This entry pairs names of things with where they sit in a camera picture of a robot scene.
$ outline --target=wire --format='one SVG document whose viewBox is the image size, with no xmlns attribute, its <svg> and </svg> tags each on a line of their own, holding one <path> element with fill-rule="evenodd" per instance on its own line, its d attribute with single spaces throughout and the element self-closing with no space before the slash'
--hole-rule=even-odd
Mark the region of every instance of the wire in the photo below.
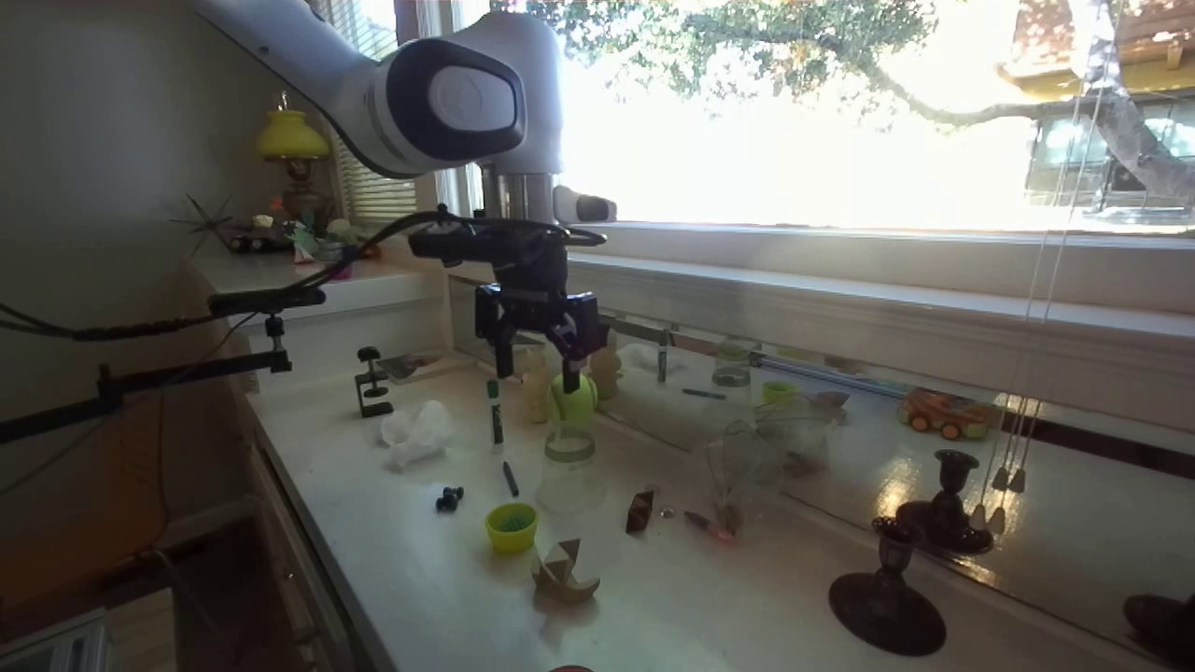
<svg viewBox="0 0 1195 672">
<path fill-rule="evenodd" d="M 169 484 L 166 484 L 166 414 L 169 414 L 169 389 L 158 389 L 158 516 L 161 516 L 161 530 L 158 537 L 172 525 L 172 496 L 169 496 Z"/>
<path fill-rule="evenodd" d="M 253 306 L 250 314 L 243 314 L 243 316 L 217 341 L 217 348 L 213 348 L 205 357 L 199 357 L 194 364 L 179 369 L 172 382 L 179 382 L 179 375 L 187 375 L 192 369 L 199 369 L 202 362 L 217 357 L 217 354 L 224 352 L 224 342 L 228 342 L 243 326 L 250 326 L 259 314 L 274 314 L 278 302 L 283 302 L 290 292 L 307 292 L 307 286 L 330 283 L 336 273 L 345 273 L 352 262 L 359 262 L 371 246 L 378 246 L 378 241 L 385 241 L 385 238 L 391 238 L 391 234 L 400 234 L 400 230 L 411 230 L 411 229 L 418 229 L 418 222 L 431 222 L 431 219 L 439 219 L 439 222 L 480 222 L 480 229 L 484 229 L 484 222 L 503 222 L 503 229 L 551 229 L 551 222 L 538 222 L 538 219 L 459 219 L 459 215 L 439 212 L 439 210 L 436 210 L 436 212 L 400 215 L 400 219 L 385 222 L 378 234 L 371 234 L 359 251 L 352 251 L 352 255 L 345 255 L 341 262 L 324 265 L 322 273 L 301 276 L 301 278 L 274 292 L 268 299 L 261 299 L 261 306 Z M 22 314 L 22 309 L 16 309 L 16 306 L 7 306 L 7 302 L 0 302 L 0 309 L 12 314 L 12 316 L 19 316 L 19 319 L 0 319 L 0 329 L 16 329 L 16 331 L 72 334 L 72 341 L 80 341 L 80 331 L 120 331 L 120 329 L 75 329 L 75 331 L 72 331 L 72 329 L 59 329 L 59 326 L 41 319 L 41 316 L 32 316 L 32 314 Z M 105 429 L 107 420 L 115 420 L 115 416 L 120 416 L 120 414 L 96 420 L 90 431 L 67 440 L 62 448 L 57 448 L 57 451 L 54 451 L 45 462 L 39 462 L 32 471 L 27 471 L 27 475 L 12 479 L 7 484 L 0 484 L 0 499 L 7 499 L 12 494 L 27 490 L 32 479 L 41 479 L 47 465 L 57 465 L 59 459 L 67 459 L 72 451 L 80 451 L 92 431 L 101 431 L 101 429 Z"/>
<path fill-rule="evenodd" d="M 16 496 L 19 490 L 27 490 L 29 482 L 39 482 L 47 465 L 57 465 L 59 459 L 67 459 L 72 451 L 80 451 L 90 436 L 96 436 L 112 416 L 101 416 L 96 426 L 90 426 L 86 431 L 80 431 L 75 440 L 67 440 L 62 448 L 57 448 L 47 459 L 41 459 L 39 465 L 29 465 L 27 475 L 12 479 L 0 484 L 0 499 Z"/>
<path fill-rule="evenodd" d="M 224 352 L 224 342 L 250 326 L 259 314 L 240 316 L 209 354 L 202 354 L 194 364 L 179 369 L 177 375 L 161 382 L 161 389 L 169 389 L 179 375 L 192 375 L 202 362 L 217 357 Z M 0 484 L 0 499 L 16 496 L 19 490 L 27 490 L 29 482 L 39 482 L 47 465 L 57 465 L 59 459 L 67 459 L 72 451 L 80 451 L 90 436 L 96 436 L 105 426 L 112 426 L 120 414 L 101 416 L 92 429 L 80 431 L 75 440 L 67 440 L 62 448 L 57 448 L 47 459 L 41 459 L 39 465 L 29 465 L 27 475 L 12 479 Z"/>
<path fill-rule="evenodd" d="M 390 234 L 431 222 L 431 219 L 454 219 L 459 222 L 459 215 L 436 212 L 436 210 L 400 215 L 400 219 L 385 222 L 378 234 L 371 234 L 362 246 L 354 246 L 345 257 L 336 257 L 334 265 L 324 265 L 322 273 L 301 276 L 301 278 L 266 296 L 261 306 L 253 306 L 250 314 L 278 314 L 294 292 L 330 283 L 336 273 L 345 273 L 352 262 L 359 262 L 371 246 L 385 241 Z M 141 334 L 166 334 L 166 331 L 183 331 L 194 326 L 224 319 L 219 314 L 205 314 L 205 316 L 177 316 L 177 319 L 147 319 L 147 326 L 62 329 L 62 326 L 32 316 L 12 302 L 0 302 L 0 314 L 16 316 L 16 319 L 0 319 L 0 329 L 7 329 L 7 331 L 29 331 L 29 334 L 47 334 L 47 341 L 86 341 L 86 342 L 141 341 Z"/>
</svg>

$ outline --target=tree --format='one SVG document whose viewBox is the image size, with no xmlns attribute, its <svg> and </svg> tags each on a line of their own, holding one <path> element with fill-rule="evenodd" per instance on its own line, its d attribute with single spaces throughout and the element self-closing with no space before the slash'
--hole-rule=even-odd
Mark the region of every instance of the tree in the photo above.
<svg viewBox="0 0 1195 672">
<path fill-rule="evenodd" d="M 886 54 L 920 44 L 936 24 L 940 0 L 533 0 L 563 47 L 600 61 L 636 83 L 678 94 L 793 94 L 845 90 L 854 103 L 904 102 L 950 125 L 1031 117 L 1038 103 L 936 109 L 886 69 Z M 1195 168 L 1179 163 L 1144 122 L 1119 87 L 1114 0 L 1067 0 L 1072 69 L 1110 153 L 1159 197 L 1190 206 Z"/>
</svg>

